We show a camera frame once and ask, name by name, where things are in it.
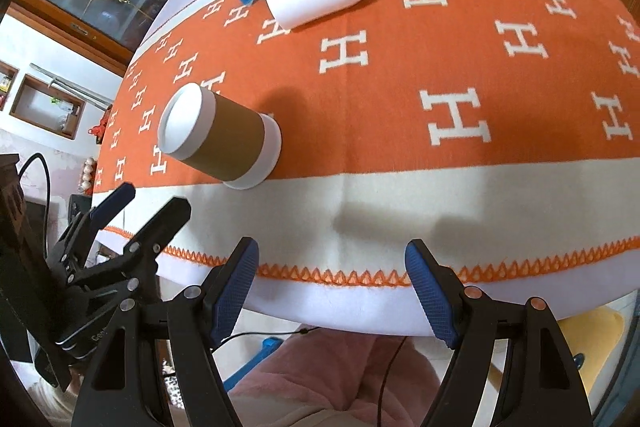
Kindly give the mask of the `dark basket red decoration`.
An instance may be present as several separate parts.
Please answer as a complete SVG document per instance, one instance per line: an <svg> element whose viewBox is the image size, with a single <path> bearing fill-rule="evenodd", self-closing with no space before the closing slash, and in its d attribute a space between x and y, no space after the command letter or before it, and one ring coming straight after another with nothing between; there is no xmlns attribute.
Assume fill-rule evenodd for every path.
<svg viewBox="0 0 640 427"><path fill-rule="evenodd" d="M111 105L107 106L107 109L103 113L99 121L99 124L92 126L88 130L88 133L92 135L94 138L94 141L96 141L96 145L101 145L103 143L104 134L105 134L108 122L110 121L110 118L111 118L112 108L113 106Z"/></svg>

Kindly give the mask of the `pink trousers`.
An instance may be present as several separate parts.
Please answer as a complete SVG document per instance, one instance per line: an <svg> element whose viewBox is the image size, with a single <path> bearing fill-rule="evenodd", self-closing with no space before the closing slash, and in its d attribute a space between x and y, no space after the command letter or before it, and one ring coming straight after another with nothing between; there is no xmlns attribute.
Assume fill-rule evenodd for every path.
<svg viewBox="0 0 640 427"><path fill-rule="evenodd" d="M244 426L419 426L440 380L408 337L292 336L230 392Z"/></svg>

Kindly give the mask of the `red box with eggs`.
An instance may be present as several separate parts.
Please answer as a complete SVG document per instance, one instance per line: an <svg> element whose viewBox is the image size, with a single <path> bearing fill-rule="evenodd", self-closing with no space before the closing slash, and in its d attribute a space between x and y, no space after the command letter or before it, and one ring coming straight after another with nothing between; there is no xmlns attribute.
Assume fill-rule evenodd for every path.
<svg viewBox="0 0 640 427"><path fill-rule="evenodd" d="M91 195L93 192L94 178L96 177L96 160L88 157L80 174L78 190L84 195Z"/></svg>

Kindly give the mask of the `brown paper cup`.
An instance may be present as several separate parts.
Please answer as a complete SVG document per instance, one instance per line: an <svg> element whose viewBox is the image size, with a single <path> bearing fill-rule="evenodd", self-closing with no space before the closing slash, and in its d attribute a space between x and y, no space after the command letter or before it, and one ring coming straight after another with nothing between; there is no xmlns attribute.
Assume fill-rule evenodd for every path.
<svg viewBox="0 0 640 427"><path fill-rule="evenodd" d="M277 166L277 121L188 83L166 104L157 127L160 150L233 190L261 184Z"/></svg>

